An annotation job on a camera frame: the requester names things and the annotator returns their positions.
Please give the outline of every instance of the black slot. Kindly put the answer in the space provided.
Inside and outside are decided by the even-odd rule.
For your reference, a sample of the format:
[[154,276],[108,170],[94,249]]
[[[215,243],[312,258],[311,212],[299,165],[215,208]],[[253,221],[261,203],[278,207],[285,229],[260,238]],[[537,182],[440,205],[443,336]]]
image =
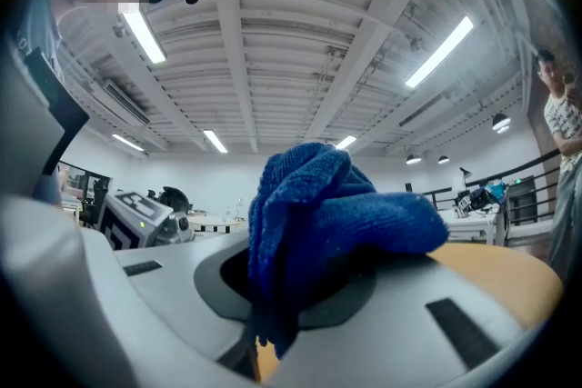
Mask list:
[[156,270],[158,268],[162,268],[160,263],[156,261],[147,261],[140,264],[128,265],[124,267],[124,270],[127,276],[134,276],[144,274],[145,272],[151,272],[152,270]]
[[451,299],[426,305],[468,370],[472,370],[499,348]]

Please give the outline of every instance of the white patterned shirt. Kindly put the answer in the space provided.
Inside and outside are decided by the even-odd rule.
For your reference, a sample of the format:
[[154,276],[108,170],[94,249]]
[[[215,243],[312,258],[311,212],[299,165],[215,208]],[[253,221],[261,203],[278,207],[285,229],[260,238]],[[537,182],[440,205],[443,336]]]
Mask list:
[[[560,131],[565,139],[582,137],[582,114],[576,107],[568,103],[566,93],[559,99],[552,95],[549,96],[544,109],[544,117],[551,134]],[[560,173],[572,170],[581,156],[582,152],[562,155]]]

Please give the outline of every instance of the chair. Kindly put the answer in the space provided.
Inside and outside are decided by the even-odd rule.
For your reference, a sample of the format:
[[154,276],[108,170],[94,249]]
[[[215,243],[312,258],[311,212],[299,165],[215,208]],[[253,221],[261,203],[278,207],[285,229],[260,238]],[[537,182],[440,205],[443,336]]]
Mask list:
[[84,211],[79,214],[79,221],[83,222],[83,226],[85,227],[96,227],[99,222],[99,214],[101,213],[101,207],[107,194],[105,180],[93,181],[93,192],[95,193],[93,204],[85,204]]

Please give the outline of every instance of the wooden surface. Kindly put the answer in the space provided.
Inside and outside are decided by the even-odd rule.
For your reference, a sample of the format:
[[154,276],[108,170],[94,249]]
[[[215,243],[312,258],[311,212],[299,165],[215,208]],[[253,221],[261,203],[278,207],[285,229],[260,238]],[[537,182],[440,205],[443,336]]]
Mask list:
[[[529,328],[551,315],[562,295],[562,283],[542,261],[521,251],[485,244],[447,243],[429,254],[464,276]],[[275,348],[256,343],[258,367],[263,381],[278,366]]]

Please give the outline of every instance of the fluorescent light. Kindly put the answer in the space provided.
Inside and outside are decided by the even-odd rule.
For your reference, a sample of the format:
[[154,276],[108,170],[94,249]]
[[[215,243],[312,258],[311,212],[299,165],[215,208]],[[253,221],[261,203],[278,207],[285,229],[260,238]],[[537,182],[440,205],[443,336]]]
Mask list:
[[143,152],[144,149],[142,149],[139,145],[135,145],[134,143],[130,143],[129,141],[127,141],[126,139],[124,139],[123,137],[121,137],[119,134],[111,134],[115,139],[121,141],[124,144],[129,145],[130,147],[133,147],[134,149],[136,149],[139,152]]
[[469,31],[473,29],[473,23],[466,16],[463,21],[458,24],[450,36],[445,39],[445,42],[441,44],[440,47],[434,52],[424,64],[418,68],[416,73],[414,73],[406,85],[409,87],[417,87],[420,83],[429,76],[438,65],[447,58],[447,56],[453,52],[453,49],[459,45],[459,43],[469,34]]
[[157,44],[141,11],[124,12],[123,16],[152,63],[159,64],[160,62],[164,62],[166,56]]
[[216,146],[216,149],[218,149],[219,152],[222,154],[226,154],[228,152],[222,143],[218,140],[214,131],[206,130],[204,131],[204,134],[208,139],[210,139],[210,142]]
[[348,147],[350,144],[352,144],[355,140],[356,139],[354,136],[348,136],[341,143],[336,145],[336,149],[346,149],[346,147]]

